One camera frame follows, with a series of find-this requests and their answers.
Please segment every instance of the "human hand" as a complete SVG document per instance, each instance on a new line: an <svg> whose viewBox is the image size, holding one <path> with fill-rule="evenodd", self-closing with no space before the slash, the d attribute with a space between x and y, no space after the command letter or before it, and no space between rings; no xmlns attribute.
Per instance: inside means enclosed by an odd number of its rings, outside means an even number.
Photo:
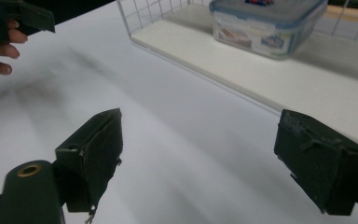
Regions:
<svg viewBox="0 0 358 224"><path fill-rule="evenodd" d="M19 23L14 20L7 21L8 29L8 42L0 42L0 56L17 59L20 57L19 51L9 43L24 43L28 40L28 37L22 32L18 31ZM10 65L6 63L0 63L0 75L9 75L12 71Z"/></svg>

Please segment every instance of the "food storage container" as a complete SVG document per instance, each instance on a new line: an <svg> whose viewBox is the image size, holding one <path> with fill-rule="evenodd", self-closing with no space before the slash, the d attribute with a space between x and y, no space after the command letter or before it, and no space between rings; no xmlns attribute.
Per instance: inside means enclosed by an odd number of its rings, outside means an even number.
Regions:
<svg viewBox="0 0 358 224"><path fill-rule="evenodd" d="M274 59L289 57L312 32L326 0L214 0L213 36Z"/></svg>

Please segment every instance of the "black handheld object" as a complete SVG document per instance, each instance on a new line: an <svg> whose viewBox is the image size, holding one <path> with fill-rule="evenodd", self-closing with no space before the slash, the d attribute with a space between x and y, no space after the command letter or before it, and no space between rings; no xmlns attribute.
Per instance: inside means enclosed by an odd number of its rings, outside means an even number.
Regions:
<svg viewBox="0 0 358 224"><path fill-rule="evenodd" d="M97 114L57 149L57 160L30 161L7 174L0 195L0 224L63 224L62 206L92 220L121 163L119 109Z"/></svg>
<svg viewBox="0 0 358 224"><path fill-rule="evenodd" d="M310 116L283 110L274 152L322 212L351 214L358 203L358 144Z"/></svg>
<svg viewBox="0 0 358 224"><path fill-rule="evenodd" d="M9 40L7 20L14 19L38 30L55 32L54 15L51 11L22 0L0 0L0 41Z"/></svg>

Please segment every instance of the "white shelf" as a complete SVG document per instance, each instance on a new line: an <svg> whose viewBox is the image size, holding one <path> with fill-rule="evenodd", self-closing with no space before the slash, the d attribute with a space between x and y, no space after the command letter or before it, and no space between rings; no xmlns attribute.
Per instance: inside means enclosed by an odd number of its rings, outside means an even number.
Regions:
<svg viewBox="0 0 358 224"><path fill-rule="evenodd" d="M358 142L358 42L312 34L292 59L274 61L215 41L208 8L195 5L131 39L275 109L309 114Z"/></svg>

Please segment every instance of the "blue lid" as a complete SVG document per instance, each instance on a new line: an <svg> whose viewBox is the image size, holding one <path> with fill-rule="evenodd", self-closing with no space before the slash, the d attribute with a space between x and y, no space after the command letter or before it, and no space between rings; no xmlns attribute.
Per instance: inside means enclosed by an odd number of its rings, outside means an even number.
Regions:
<svg viewBox="0 0 358 224"><path fill-rule="evenodd" d="M240 19L253 18L273 23L300 22L312 11L324 9L326 0L214 0L209 5L212 12L231 14Z"/></svg>

